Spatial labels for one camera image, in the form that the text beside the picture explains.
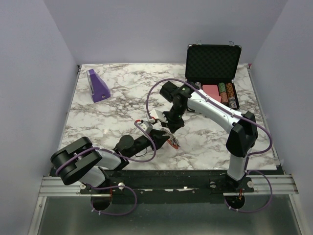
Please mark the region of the red keyring with keys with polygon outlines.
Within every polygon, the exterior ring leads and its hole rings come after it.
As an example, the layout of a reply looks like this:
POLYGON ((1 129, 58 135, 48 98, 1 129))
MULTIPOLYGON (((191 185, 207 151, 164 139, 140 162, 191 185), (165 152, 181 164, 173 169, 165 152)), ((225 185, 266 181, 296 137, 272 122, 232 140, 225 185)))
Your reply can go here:
POLYGON ((174 148, 174 149, 179 149, 179 141, 178 139, 166 128, 162 128, 162 131, 165 132, 165 135, 169 137, 167 142, 174 148))

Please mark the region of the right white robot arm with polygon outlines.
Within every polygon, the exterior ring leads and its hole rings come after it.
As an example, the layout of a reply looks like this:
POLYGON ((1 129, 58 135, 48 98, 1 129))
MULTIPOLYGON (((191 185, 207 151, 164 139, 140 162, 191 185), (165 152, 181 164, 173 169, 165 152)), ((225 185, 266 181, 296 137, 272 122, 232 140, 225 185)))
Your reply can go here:
POLYGON ((226 148, 230 152, 230 163, 225 179, 225 187, 235 192, 243 186, 247 155, 258 138, 255 115, 251 112, 242 114, 210 98, 203 90, 196 89, 193 84, 181 87, 172 82, 166 82, 160 90, 160 95, 172 103, 170 111, 162 114, 161 125, 173 134, 184 127, 182 119, 189 108, 211 119, 221 126, 228 134, 226 148))

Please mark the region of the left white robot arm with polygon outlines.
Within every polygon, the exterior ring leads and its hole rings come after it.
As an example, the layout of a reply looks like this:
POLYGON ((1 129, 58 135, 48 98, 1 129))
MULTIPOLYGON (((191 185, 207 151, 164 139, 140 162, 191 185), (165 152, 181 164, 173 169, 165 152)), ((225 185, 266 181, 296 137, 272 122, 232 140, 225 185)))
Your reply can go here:
POLYGON ((103 170, 121 170, 129 164, 131 157, 144 149, 151 147, 160 149, 168 140, 165 131, 152 129, 148 136, 142 135, 134 139, 130 135, 120 138, 113 151, 94 147, 87 137, 81 137, 75 142, 55 152, 50 161, 55 168, 55 174, 61 177, 65 185, 71 185, 77 181, 86 183, 91 180, 91 187, 97 193, 104 193, 109 186, 103 170))

